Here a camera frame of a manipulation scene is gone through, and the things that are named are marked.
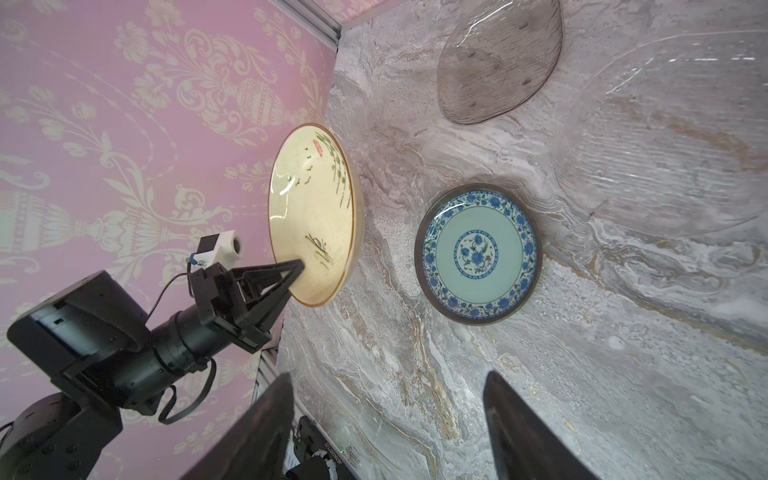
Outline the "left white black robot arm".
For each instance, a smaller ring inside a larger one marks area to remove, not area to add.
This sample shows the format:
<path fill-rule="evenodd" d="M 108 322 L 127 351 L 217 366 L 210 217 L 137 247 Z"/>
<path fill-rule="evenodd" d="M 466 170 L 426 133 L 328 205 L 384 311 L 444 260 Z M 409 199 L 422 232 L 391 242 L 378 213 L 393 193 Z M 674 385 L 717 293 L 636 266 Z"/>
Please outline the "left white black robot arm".
<path fill-rule="evenodd" d="M 188 275 L 192 305 L 149 328 L 149 313 L 106 271 L 22 314 L 8 340 L 40 368 L 55 393 L 24 410 L 1 441 L 5 479 L 84 479 L 122 431 L 123 411 L 181 420 L 176 383 L 217 373 L 229 346 L 254 353 L 290 299 L 304 265 L 290 260 Z"/>

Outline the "grey smoked glass plate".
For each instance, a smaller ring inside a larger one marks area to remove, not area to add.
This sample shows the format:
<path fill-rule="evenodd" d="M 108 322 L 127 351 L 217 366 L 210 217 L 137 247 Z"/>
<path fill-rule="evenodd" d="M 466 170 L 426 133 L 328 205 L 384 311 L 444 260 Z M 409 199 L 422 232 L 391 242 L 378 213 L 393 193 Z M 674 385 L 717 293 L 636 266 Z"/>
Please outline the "grey smoked glass plate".
<path fill-rule="evenodd" d="M 449 36 L 437 69 L 437 100 L 453 123 L 473 125 L 533 97 L 563 48 L 558 0 L 482 1 Z"/>

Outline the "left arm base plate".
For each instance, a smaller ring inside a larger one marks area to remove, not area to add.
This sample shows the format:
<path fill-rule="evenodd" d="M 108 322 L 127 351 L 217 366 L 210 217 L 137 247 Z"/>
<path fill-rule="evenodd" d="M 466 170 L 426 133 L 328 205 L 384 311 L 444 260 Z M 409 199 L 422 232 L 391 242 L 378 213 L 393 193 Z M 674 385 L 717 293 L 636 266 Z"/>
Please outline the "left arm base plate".
<path fill-rule="evenodd" d="M 292 430 L 283 479 L 358 480 L 359 476 L 317 423 L 301 416 Z"/>

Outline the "blue floral patterned plate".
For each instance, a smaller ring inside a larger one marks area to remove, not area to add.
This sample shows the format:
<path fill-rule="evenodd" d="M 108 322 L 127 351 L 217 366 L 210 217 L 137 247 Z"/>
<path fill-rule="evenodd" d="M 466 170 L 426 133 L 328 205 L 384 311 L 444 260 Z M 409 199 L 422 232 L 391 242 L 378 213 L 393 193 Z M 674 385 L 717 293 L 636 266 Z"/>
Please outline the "blue floral patterned plate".
<path fill-rule="evenodd" d="M 522 202 L 483 183 L 435 200 L 414 244 L 417 279 L 429 303 L 470 326 L 517 312 L 536 287 L 542 256 L 538 229 Z"/>

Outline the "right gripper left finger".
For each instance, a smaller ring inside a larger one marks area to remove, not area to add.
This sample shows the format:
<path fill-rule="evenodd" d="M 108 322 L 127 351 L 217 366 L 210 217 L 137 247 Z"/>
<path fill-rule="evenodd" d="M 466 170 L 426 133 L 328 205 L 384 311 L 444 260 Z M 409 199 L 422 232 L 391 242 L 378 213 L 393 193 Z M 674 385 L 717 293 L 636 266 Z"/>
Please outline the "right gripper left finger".
<path fill-rule="evenodd" d="M 291 376 L 283 373 L 182 479 L 279 479 L 293 418 Z"/>

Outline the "cream plate with willow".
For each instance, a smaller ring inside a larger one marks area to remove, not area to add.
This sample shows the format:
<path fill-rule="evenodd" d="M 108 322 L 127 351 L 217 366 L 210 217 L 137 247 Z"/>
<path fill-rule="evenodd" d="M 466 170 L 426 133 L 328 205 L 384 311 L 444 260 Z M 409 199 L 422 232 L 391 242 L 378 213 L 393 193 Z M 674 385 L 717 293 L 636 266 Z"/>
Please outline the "cream plate with willow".
<path fill-rule="evenodd" d="M 364 237 L 360 176 L 325 126 L 306 123 L 283 141 L 268 197 L 271 249 L 278 263 L 301 260 L 290 287 L 308 307 L 332 300 L 348 283 Z"/>

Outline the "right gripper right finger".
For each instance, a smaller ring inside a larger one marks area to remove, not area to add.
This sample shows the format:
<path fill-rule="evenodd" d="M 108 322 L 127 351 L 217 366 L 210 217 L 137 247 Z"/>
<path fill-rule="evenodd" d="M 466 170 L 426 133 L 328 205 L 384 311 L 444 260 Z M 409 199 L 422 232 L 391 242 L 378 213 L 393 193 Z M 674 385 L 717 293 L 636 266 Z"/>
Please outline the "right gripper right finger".
<path fill-rule="evenodd" d="M 486 377 L 483 404 L 500 479 L 597 480 L 496 371 Z"/>

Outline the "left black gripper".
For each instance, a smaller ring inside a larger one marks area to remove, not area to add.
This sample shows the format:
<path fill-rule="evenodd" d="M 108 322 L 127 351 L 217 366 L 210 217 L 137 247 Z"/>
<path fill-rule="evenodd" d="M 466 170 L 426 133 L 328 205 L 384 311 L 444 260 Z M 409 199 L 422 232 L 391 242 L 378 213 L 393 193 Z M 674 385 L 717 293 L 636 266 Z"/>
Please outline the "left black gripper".
<path fill-rule="evenodd" d="M 301 259 L 199 270 L 192 306 L 154 329 L 149 313 L 99 271 L 25 312 L 7 338 L 76 403 L 153 416 L 169 387 L 206 370 L 219 352 L 236 345 L 254 353 L 269 343 L 303 271 Z"/>

